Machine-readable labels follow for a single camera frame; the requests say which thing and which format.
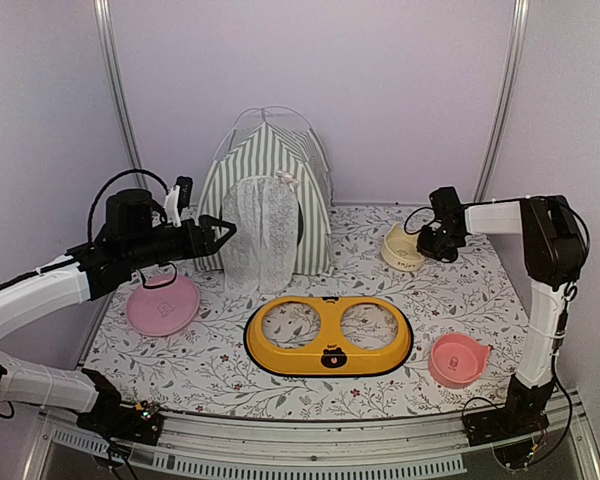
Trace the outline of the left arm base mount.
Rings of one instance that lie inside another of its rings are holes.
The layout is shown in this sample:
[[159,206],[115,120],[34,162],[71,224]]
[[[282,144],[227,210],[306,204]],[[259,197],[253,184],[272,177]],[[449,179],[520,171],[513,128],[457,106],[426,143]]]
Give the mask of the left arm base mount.
[[156,446],[164,421],[165,417],[158,404],[140,401],[133,405],[111,404],[95,407],[91,412],[79,413],[76,425],[104,439]]

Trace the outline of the pink bowl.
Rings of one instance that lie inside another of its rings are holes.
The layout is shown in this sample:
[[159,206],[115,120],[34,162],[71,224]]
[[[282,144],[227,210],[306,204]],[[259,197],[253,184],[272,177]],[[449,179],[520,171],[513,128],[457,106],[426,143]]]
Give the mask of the pink bowl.
[[429,372],[443,387],[469,387],[485,372],[491,351],[491,346],[462,333],[442,335],[432,346]]

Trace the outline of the striped pet tent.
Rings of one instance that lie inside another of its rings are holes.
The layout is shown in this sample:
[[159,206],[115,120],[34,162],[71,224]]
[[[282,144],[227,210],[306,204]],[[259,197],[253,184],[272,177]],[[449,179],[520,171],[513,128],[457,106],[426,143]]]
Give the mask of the striped pet tent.
[[196,268],[223,271],[226,288],[245,293],[278,293],[295,274],[330,272],[330,167],[314,131],[262,122],[233,131],[224,145],[198,213],[232,223],[237,232]]

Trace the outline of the cream cat-ear bowl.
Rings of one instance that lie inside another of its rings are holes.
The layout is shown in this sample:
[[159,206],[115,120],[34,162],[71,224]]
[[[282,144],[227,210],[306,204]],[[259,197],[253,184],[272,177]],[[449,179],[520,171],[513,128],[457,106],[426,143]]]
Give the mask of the cream cat-ear bowl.
[[414,272],[424,264],[425,257],[418,252],[419,234],[406,233],[400,223],[395,223],[381,243],[381,257],[393,269]]

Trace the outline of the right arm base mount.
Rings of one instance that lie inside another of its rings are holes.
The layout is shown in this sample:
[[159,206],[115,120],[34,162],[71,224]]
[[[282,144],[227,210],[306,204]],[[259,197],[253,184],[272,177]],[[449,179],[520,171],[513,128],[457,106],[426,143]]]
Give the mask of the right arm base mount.
[[466,401],[461,411],[461,422],[470,446],[479,446],[510,440],[534,432],[543,433],[549,420],[543,408],[525,402],[512,401],[497,406],[484,397]]

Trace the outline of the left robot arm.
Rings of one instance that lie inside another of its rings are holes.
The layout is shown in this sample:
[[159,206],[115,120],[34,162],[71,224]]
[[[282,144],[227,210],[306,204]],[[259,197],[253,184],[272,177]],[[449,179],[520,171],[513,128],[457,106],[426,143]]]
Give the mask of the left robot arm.
[[[236,233],[230,222],[202,215],[180,217],[179,187],[164,203],[150,191],[125,189],[106,201],[105,223],[86,243],[0,284],[0,340],[53,312],[93,301],[154,265],[217,254]],[[128,426],[118,390],[92,370],[62,370],[0,353],[0,402],[17,402],[89,413],[108,434]]]

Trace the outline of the yellow double bowl holder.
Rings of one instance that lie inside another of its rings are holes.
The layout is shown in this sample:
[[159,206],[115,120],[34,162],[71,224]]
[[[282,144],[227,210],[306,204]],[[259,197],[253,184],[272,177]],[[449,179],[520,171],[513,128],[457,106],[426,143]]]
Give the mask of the yellow double bowl holder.
[[[265,336],[265,320],[274,308],[292,303],[315,312],[320,328],[307,345],[283,348]],[[395,337],[387,346],[364,349],[345,337],[342,320],[359,305],[377,306],[396,322]],[[244,328],[244,347],[249,358],[260,369],[281,377],[357,378],[387,374],[404,364],[413,343],[413,329],[404,313],[377,297],[280,297],[255,310]]]

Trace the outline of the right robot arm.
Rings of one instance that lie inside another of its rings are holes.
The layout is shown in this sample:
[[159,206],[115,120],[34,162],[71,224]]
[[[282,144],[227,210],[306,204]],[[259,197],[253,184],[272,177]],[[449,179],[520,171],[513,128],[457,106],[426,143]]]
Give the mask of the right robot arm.
[[527,337],[514,378],[524,388],[553,381],[552,361],[566,336],[569,303],[590,247],[581,217],[562,195],[463,204],[451,187],[429,194],[433,220],[421,227],[417,251],[452,263],[469,235],[518,235],[532,300]]

